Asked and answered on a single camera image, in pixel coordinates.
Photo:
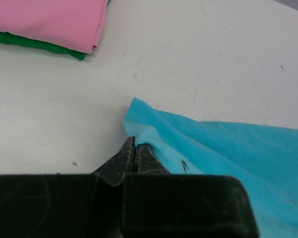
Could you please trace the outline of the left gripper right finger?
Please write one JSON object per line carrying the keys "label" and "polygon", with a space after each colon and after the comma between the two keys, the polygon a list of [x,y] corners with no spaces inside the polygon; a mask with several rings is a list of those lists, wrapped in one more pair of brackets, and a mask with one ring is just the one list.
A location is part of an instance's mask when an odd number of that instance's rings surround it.
{"label": "left gripper right finger", "polygon": [[248,195],[231,176],[170,174],[147,144],[136,148],[122,180],[121,231],[126,238],[257,238]]}

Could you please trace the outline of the teal t shirt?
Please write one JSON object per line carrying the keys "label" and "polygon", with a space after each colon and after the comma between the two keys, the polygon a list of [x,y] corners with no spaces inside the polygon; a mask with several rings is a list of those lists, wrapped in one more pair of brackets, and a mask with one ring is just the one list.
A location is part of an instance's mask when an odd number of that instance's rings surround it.
{"label": "teal t shirt", "polygon": [[230,175],[250,197],[263,238],[298,238],[298,129],[196,121],[134,98],[124,118],[173,174]]}

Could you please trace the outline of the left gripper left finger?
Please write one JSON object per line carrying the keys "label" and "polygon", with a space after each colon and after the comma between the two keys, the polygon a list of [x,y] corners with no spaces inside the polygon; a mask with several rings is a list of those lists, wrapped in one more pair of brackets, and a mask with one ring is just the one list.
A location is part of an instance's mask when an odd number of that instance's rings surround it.
{"label": "left gripper left finger", "polygon": [[89,174],[0,175],[0,238],[96,238],[119,216],[135,139]]}

